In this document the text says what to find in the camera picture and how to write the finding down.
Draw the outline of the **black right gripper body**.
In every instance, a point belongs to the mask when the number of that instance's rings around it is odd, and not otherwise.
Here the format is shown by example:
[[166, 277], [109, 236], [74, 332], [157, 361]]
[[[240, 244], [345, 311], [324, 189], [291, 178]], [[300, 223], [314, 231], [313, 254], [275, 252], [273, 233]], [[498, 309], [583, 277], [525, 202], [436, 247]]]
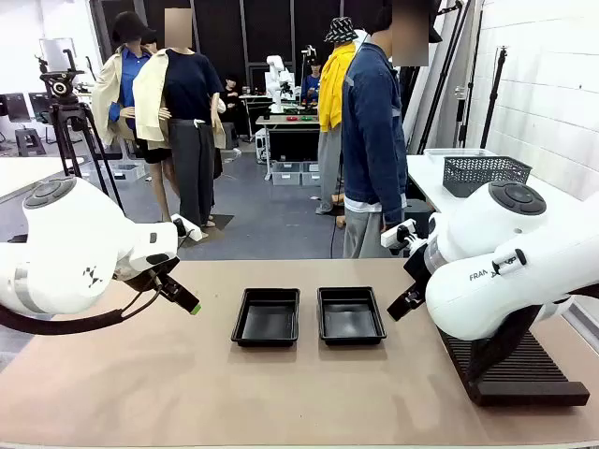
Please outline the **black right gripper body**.
[[404, 270], [413, 278], [414, 284], [407, 290], [409, 300], [423, 300], [426, 286], [431, 278], [431, 273], [426, 265], [426, 250], [428, 244], [424, 243], [408, 258]]

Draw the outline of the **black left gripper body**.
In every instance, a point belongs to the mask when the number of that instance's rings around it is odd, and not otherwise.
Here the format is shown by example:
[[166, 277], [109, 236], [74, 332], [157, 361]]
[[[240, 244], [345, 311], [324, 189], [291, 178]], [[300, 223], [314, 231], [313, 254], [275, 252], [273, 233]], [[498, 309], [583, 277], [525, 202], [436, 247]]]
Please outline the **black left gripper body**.
[[133, 278], [124, 281], [124, 283], [137, 292], [147, 292], [159, 286], [175, 284], [176, 282], [170, 277], [169, 273], [179, 263], [180, 258], [175, 256], [168, 261], [144, 270]]

